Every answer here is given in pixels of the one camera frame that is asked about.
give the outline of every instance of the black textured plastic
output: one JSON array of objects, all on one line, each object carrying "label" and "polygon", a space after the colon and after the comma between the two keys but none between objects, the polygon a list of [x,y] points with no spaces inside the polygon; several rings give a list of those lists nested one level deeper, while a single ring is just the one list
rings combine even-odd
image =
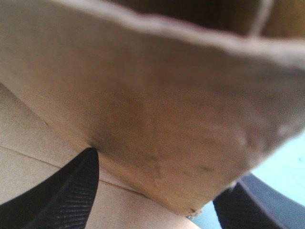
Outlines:
[{"label": "black textured plastic", "polygon": [[0,205],[0,229],[84,229],[98,180],[97,151],[87,148],[44,182]]},{"label": "black textured plastic", "polygon": [[251,174],[213,202],[223,229],[305,229],[305,208]]}]

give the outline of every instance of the brown cardboard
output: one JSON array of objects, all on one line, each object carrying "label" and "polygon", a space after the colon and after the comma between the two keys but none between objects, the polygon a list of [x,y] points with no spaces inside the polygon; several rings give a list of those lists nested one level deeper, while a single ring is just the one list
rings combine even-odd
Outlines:
[{"label": "brown cardboard", "polygon": [[304,127],[305,42],[96,0],[0,0],[0,20],[0,82],[179,214],[196,214]]}]

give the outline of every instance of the black rubber object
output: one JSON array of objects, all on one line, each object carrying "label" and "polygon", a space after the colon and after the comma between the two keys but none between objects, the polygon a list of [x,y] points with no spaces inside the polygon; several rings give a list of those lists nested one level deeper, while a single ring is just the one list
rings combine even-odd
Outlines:
[{"label": "black rubber object", "polygon": [[213,202],[223,229],[305,229],[305,208],[252,174]]},{"label": "black rubber object", "polygon": [[0,205],[0,229],[84,229],[98,181],[98,154],[87,148],[44,182]]}]

